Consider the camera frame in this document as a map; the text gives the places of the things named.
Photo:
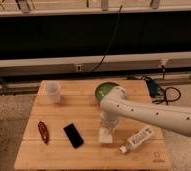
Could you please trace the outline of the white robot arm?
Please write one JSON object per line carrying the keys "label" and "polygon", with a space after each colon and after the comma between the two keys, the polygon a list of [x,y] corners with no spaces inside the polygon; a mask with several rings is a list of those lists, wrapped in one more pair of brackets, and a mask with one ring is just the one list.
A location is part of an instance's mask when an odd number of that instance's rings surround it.
{"label": "white robot arm", "polygon": [[101,109],[112,116],[121,116],[191,137],[191,107],[140,103],[126,99],[126,90],[114,86],[99,90]]}

